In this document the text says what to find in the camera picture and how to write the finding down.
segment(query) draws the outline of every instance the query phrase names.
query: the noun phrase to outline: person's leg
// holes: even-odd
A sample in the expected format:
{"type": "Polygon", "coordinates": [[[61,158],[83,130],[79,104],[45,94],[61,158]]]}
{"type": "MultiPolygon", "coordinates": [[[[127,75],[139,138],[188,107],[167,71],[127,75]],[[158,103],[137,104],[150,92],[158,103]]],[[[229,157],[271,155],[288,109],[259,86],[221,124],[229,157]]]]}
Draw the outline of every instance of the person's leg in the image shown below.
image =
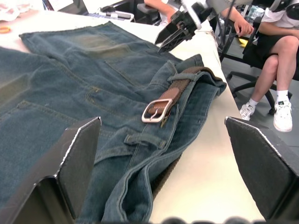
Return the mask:
{"type": "Polygon", "coordinates": [[[276,112],[273,124],[281,132],[292,130],[291,103],[288,98],[288,89],[297,66],[297,50],[299,40],[294,36],[281,38],[271,50],[271,53],[278,54],[277,71],[277,100],[275,103],[276,112]]]}
{"type": "Polygon", "coordinates": [[[270,56],[264,66],[260,77],[256,82],[254,92],[248,103],[242,106],[240,115],[244,120],[250,120],[250,116],[254,113],[256,105],[263,98],[269,88],[272,86],[276,79],[278,70],[278,56],[270,56]]]}

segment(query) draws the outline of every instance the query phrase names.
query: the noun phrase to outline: black shorts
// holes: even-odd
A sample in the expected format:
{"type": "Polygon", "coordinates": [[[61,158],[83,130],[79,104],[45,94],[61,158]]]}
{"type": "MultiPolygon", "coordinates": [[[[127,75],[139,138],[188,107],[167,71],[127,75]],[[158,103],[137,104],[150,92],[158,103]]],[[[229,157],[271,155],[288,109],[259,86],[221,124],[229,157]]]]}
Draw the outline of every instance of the black shorts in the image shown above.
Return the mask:
{"type": "MultiPolygon", "coordinates": [[[[271,55],[275,55],[273,53],[270,53],[271,49],[281,38],[285,36],[286,35],[267,36],[259,33],[256,54],[259,56],[260,60],[265,62],[268,59],[268,57],[270,57],[271,55]]],[[[299,50],[297,51],[297,67],[293,79],[299,81],[299,50]]]]}

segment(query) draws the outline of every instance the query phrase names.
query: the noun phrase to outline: blue denim jeans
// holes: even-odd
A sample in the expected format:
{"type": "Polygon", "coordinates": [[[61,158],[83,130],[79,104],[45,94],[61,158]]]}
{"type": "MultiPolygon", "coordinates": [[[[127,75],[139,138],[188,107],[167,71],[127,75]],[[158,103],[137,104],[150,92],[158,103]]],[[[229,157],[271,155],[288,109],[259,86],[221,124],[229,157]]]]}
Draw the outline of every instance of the blue denim jeans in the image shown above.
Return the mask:
{"type": "Polygon", "coordinates": [[[159,54],[110,22],[20,37],[32,54],[0,48],[0,208],[65,128],[101,116],[77,222],[147,221],[150,183],[197,137],[226,84],[208,72],[182,73],[203,66],[200,55],[181,61],[159,54]],[[191,82],[165,125],[143,123],[147,104],[183,78],[191,82]]]}

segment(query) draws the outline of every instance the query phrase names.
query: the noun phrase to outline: silver metal buckle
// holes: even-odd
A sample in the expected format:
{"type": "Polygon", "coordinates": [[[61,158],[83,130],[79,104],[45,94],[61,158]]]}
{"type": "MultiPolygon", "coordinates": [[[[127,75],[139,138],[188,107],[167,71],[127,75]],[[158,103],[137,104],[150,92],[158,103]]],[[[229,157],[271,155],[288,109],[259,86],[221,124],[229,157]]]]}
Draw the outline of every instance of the silver metal buckle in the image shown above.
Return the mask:
{"type": "Polygon", "coordinates": [[[145,108],[145,110],[144,110],[144,112],[142,114],[142,118],[141,118],[142,122],[143,123],[159,123],[159,122],[161,122],[165,118],[166,112],[168,111],[168,109],[169,109],[169,107],[170,107],[170,105],[171,105],[172,102],[173,102],[172,99],[157,99],[157,100],[151,101],[147,105],[147,107],[145,108]],[[153,114],[150,118],[146,118],[145,114],[149,110],[150,106],[153,105],[153,104],[155,104],[155,103],[161,103],[161,102],[167,102],[166,107],[163,109],[163,113],[159,117],[155,118],[155,116],[158,113],[158,109],[156,109],[155,114],[153,114]]]}

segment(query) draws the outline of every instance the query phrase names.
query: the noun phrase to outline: knee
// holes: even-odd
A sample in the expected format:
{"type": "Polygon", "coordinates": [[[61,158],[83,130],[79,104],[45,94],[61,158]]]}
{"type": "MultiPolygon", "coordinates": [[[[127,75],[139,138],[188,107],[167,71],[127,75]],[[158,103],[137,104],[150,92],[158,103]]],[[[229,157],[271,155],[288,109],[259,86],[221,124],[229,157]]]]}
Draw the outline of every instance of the knee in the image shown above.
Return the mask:
{"type": "Polygon", "coordinates": [[[299,40],[295,36],[285,36],[281,39],[282,50],[297,52],[299,46],[299,40]]]}
{"type": "Polygon", "coordinates": [[[268,70],[268,72],[276,75],[278,69],[278,55],[270,56],[264,64],[264,68],[268,70]]]}

